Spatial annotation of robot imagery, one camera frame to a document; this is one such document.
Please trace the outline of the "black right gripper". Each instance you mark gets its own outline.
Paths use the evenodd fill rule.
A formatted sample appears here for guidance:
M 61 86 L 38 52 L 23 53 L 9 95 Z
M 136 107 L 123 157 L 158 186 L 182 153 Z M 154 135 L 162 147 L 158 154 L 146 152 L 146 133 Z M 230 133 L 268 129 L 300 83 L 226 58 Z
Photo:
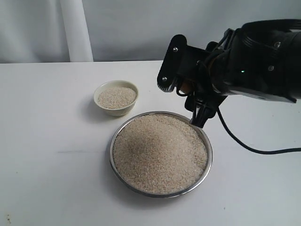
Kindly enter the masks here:
M 210 42 L 206 49 L 200 49 L 187 45 L 180 68 L 178 70 L 179 83 L 176 93 L 186 97 L 185 109 L 193 111 L 191 125 L 203 128 L 208 119 L 215 116 L 215 111 L 225 100 L 220 96 L 219 90 L 213 84 L 214 73 L 211 72 L 214 60 L 226 50 L 230 44 L 228 41 Z M 193 85 L 189 94 L 180 91 L 182 83 L 188 81 Z

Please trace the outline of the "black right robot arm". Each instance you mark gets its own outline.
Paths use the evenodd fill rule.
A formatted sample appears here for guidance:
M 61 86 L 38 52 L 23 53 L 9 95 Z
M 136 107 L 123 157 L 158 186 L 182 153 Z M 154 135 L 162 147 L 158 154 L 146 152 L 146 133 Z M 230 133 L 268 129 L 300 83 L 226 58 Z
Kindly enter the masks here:
M 301 97 L 301 22 L 257 21 L 226 32 L 197 59 L 183 82 L 191 84 L 185 108 L 202 128 L 227 96 L 296 103 Z

